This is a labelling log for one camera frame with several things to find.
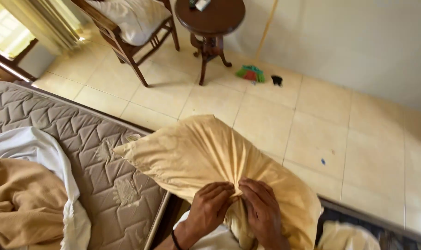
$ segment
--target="pillow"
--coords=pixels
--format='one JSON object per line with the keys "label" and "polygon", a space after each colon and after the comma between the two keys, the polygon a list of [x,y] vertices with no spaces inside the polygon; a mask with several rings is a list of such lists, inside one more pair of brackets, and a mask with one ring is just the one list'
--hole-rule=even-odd
{"label": "pillow", "polygon": [[[282,213],[282,233],[291,248],[314,248],[321,213],[317,195],[291,171],[212,115],[189,117],[113,151],[189,203],[210,182],[230,181],[235,184],[234,196],[239,196],[242,176],[262,180],[274,189]],[[229,208],[225,224],[241,248],[252,249],[254,235],[241,199]]]}
{"label": "pillow", "polygon": [[128,44],[145,44],[158,26],[172,14],[155,0],[86,0],[93,8],[121,29],[121,38]]}

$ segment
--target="quilted mattress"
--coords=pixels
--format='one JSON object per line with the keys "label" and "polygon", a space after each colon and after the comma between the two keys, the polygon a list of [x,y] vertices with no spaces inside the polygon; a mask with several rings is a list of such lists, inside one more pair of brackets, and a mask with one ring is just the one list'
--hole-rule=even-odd
{"label": "quilted mattress", "polygon": [[89,250],[147,250],[170,193],[111,150],[147,132],[13,83],[0,82],[0,133],[34,126],[58,140],[71,161],[91,220]]}

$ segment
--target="white fabric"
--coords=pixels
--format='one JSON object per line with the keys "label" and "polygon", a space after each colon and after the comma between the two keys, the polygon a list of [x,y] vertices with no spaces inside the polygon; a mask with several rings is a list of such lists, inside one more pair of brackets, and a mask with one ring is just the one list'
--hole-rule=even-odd
{"label": "white fabric", "polygon": [[380,245],[368,230],[360,226],[326,221],[318,248],[322,250],[380,250]]}
{"label": "white fabric", "polygon": [[90,240],[91,223],[77,200],[80,191],[71,173],[70,161],[58,142],[49,134],[23,127],[0,134],[0,158],[38,162],[64,182],[68,201],[64,206],[64,238],[61,250],[85,250]]}
{"label": "white fabric", "polygon": [[145,44],[170,11],[155,0],[86,0],[121,29],[121,38],[128,44]]}
{"label": "white fabric", "polygon": [[[189,211],[184,213],[178,222],[174,225],[174,229],[180,222],[183,222],[189,216]],[[226,225],[219,225],[217,229],[210,234],[204,236],[193,245],[190,250],[242,250],[238,244],[238,240],[234,237],[230,229]]]}

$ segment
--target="black wristband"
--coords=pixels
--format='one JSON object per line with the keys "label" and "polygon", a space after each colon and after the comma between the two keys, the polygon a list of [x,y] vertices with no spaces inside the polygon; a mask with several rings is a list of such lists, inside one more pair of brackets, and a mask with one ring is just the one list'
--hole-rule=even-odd
{"label": "black wristband", "polygon": [[180,245],[178,244],[177,238],[175,237],[174,230],[172,230],[172,233],[170,235],[172,235],[172,241],[174,241],[175,247],[178,250],[182,250],[181,247],[180,247]]}

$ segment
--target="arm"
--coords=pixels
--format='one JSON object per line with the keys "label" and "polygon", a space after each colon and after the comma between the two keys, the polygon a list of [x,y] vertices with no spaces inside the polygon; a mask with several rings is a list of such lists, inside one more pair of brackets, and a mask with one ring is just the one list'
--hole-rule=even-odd
{"label": "arm", "polygon": [[274,190],[263,181],[241,178],[238,182],[247,207],[248,222],[265,250],[290,250],[282,235],[280,207]]}
{"label": "arm", "polygon": [[[230,205],[235,201],[229,197],[235,193],[229,182],[214,182],[205,185],[194,196],[187,219],[174,231],[174,236],[182,250],[191,248],[199,239],[215,230],[223,223]],[[171,236],[154,250],[178,250]]]}

